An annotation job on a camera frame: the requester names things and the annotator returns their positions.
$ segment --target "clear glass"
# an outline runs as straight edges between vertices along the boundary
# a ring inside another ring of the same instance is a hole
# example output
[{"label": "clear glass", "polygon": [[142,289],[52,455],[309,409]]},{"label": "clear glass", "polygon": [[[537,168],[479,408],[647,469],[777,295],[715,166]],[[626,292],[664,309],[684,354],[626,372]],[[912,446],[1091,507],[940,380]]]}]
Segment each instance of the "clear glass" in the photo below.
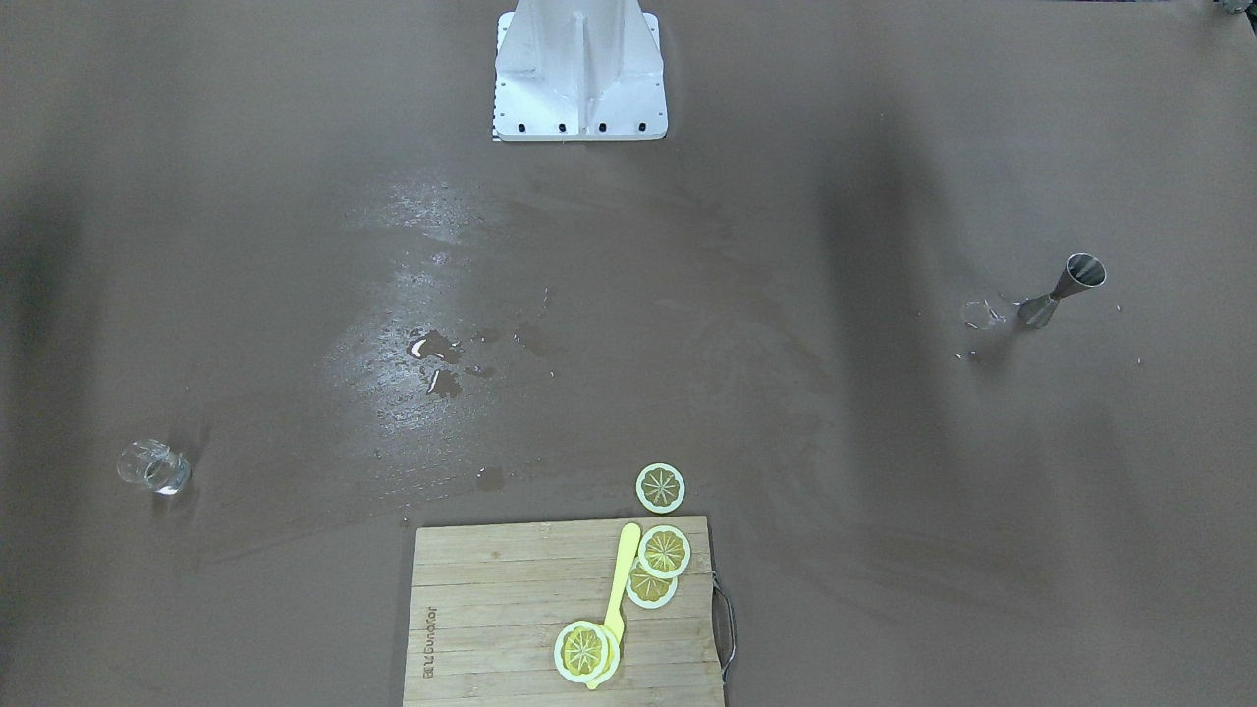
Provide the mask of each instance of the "clear glass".
[{"label": "clear glass", "polygon": [[118,476],[127,483],[138,483],[153,493],[173,496],[184,487],[192,468],[182,454],[156,439],[132,442],[118,455]]}]

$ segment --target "bamboo cutting board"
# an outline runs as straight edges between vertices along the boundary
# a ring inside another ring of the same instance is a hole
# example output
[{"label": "bamboo cutting board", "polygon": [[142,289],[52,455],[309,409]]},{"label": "bamboo cutting board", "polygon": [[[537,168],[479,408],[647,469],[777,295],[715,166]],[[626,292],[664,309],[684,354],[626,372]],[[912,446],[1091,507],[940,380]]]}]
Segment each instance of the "bamboo cutting board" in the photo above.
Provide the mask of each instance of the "bamboo cutting board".
[{"label": "bamboo cutting board", "polygon": [[[554,639],[602,621],[627,522],[680,528],[690,565],[659,609],[625,596],[620,669],[590,691],[554,669]],[[405,679],[407,707],[723,707],[706,517],[420,528]]]}]

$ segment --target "metal jigger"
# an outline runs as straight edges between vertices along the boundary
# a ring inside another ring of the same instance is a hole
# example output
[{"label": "metal jigger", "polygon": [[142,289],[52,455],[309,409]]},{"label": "metal jigger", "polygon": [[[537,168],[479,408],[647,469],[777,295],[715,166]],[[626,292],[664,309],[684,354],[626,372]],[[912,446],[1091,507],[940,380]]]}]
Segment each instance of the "metal jigger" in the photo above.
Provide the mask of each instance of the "metal jigger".
[{"label": "metal jigger", "polygon": [[1094,255],[1075,253],[1070,255],[1070,262],[1065,264],[1061,279],[1056,281],[1056,289],[1023,302],[1017,308],[1017,317],[1031,328],[1043,328],[1056,312],[1056,306],[1061,299],[1100,287],[1104,284],[1104,265]]}]

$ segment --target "fake lemon slice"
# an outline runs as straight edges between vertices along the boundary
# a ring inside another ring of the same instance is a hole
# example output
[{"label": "fake lemon slice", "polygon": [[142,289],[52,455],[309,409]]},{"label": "fake lemon slice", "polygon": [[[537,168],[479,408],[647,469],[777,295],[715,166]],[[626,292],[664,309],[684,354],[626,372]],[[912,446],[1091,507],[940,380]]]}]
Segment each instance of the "fake lemon slice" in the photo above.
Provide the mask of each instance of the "fake lemon slice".
[{"label": "fake lemon slice", "polygon": [[554,639],[558,674],[576,683],[587,683],[601,676],[611,659],[610,644],[615,643],[605,630],[591,621],[572,621],[563,626]]},{"label": "fake lemon slice", "polygon": [[679,581],[680,577],[661,580],[647,572],[641,566],[641,560],[634,560],[632,569],[628,570],[628,584],[625,585],[625,593],[634,604],[642,609],[659,609],[676,594]]},{"label": "fake lemon slice", "polygon": [[641,536],[637,561],[646,574],[670,580],[690,565],[690,541],[672,526],[655,526]]},{"label": "fake lemon slice", "polygon": [[685,498],[685,479],[669,464],[651,464],[637,474],[637,499],[651,513],[671,513]]},{"label": "fake lemon slice", "polygon": [[585,683],[585,687],[590,689],[597,689],[600,684],[611,679],[611,676],[616,674],[616,669],[620,668],[620,642],[616,637],[611,635],[611,632],[601,624],[595,624],[598,628],[598,633],[602,634],[602,639],[610,648],[607,657],[607,667],[602,669],[601,673],[593,677],[590,682]]}]

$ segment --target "yellow spoon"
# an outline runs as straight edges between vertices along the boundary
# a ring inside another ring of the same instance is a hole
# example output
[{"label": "yellow spoon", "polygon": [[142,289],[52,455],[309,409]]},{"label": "yellow spoon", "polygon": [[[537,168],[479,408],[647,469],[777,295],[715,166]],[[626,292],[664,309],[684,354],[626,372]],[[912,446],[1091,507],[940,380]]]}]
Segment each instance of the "yellow spoon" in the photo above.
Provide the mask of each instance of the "yellow spoon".
[{"label": "yellow spoon", "polygon": [[[625,585],[628,584],[628,570],[632,569],[632,560],[637,556],[637,547],[641,545],[641,526],[627,523],[620,531],[620,547],[616,550],[616,574],[611,579],[611,599],[607,601],[607,615],[602,619],[602,628],[616,639],[616,647],[625,638],[625,618],[620,613],[620,604],[625,598]],[[590,689],[597,689],[607,681],[615,671],[598,676],[585,683]]]}]

